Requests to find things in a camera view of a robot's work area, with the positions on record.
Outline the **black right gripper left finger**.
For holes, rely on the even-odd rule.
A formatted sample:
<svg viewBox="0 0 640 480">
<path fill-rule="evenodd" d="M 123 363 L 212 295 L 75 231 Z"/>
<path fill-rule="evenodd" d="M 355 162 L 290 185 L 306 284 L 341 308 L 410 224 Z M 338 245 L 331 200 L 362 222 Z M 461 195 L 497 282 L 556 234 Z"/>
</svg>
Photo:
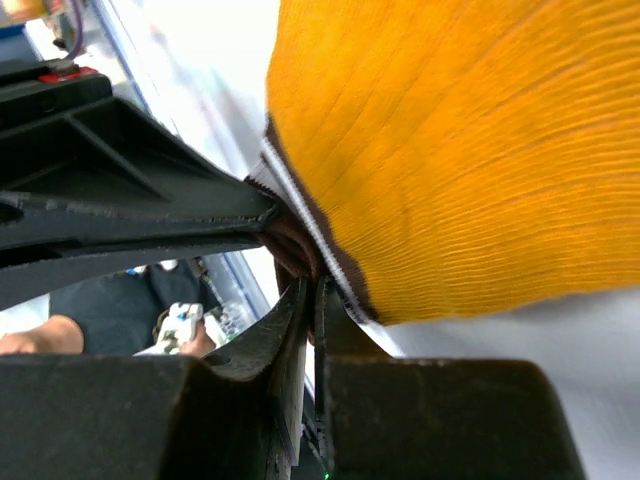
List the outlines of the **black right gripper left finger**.
<svg viewBox="0 0 640 480">
<path fill-rule="evenodd" d="M 8 355 L 5 479 L 285 479 L 300 430 L 308 283 L 188 356 Z"/>
</svg>

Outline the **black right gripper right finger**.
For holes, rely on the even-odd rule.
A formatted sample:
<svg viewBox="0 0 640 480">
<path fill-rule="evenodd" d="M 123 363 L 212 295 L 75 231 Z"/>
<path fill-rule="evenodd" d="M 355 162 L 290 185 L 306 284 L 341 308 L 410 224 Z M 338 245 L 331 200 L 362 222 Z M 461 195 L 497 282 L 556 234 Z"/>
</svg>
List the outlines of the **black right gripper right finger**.
<svg viewBox="0 0 640 480">
<path fill-rule="evenodd" d="M 316 415 L 334 479 L 581 479 L 558 395 L 522 360 L 395 358 L 347 314 L 315 306 Z"/>
</svg>

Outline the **mustard yellow striped sock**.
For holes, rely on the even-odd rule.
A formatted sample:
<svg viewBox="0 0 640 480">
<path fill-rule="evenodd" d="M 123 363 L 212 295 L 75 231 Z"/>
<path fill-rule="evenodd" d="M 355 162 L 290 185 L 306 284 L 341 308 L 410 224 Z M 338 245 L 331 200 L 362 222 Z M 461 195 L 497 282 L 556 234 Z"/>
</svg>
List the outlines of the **mustard yellow striped sock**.
<svg viewBox="0 0 640 480">
<path fill-rule="evenodd" d="M 261 241 L 354 320 L 639 285 L 635 1 L 284 1 Z"/>
</svg>

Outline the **person's forearm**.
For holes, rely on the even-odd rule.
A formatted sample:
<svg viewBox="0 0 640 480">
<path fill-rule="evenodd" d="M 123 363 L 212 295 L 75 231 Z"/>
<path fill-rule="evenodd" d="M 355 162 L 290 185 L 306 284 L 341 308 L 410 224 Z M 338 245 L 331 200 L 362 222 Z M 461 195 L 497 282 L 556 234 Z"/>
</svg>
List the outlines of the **person's forearm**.
<svg viewBox="0 0 640 480">
<path fill-rule="evenodd" d="M 65 315 L 53 315 L 33 329 L 3 335 L 1 354 L 80 354 L 84 334 L 79 325 Z"/>
</svg>

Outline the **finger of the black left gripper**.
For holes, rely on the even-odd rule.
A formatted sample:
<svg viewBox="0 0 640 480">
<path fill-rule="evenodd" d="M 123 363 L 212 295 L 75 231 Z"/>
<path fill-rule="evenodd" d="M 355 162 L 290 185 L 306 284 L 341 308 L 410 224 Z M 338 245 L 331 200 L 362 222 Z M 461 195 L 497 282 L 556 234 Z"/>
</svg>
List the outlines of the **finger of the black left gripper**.
<svg viewBox="0 0 640 480">
<path fill-rule="evenodd" d="M 162 260 L 253 249 L 264 229 L 1 230 L 1 308 Z"/>
<path fill-rule="evenodd" d="M 1 65 L 1 207 L 140 223 L 161 235 L 260 232 L 276 202 L 216 168 L 76 65 Z"/>
</svg>

